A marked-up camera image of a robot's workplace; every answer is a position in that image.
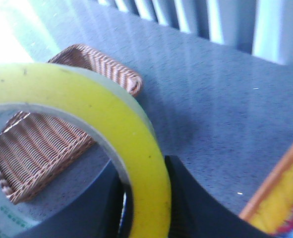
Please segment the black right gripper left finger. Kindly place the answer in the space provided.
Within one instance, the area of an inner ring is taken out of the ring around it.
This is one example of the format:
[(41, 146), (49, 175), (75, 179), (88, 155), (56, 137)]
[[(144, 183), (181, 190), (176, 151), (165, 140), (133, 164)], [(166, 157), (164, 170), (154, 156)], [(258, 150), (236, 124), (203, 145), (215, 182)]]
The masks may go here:
[(70, 205), (19, 238), (124, 238), (123, 186), (112, 162)]

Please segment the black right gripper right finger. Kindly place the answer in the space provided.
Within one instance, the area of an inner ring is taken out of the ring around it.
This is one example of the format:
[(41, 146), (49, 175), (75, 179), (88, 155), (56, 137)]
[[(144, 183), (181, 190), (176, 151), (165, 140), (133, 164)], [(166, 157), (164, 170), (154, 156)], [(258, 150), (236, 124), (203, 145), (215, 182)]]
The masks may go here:
[(192, 176), (178, 156), (165, 156), (172, 187), (171, 238), (267, 238), (239, 218)]

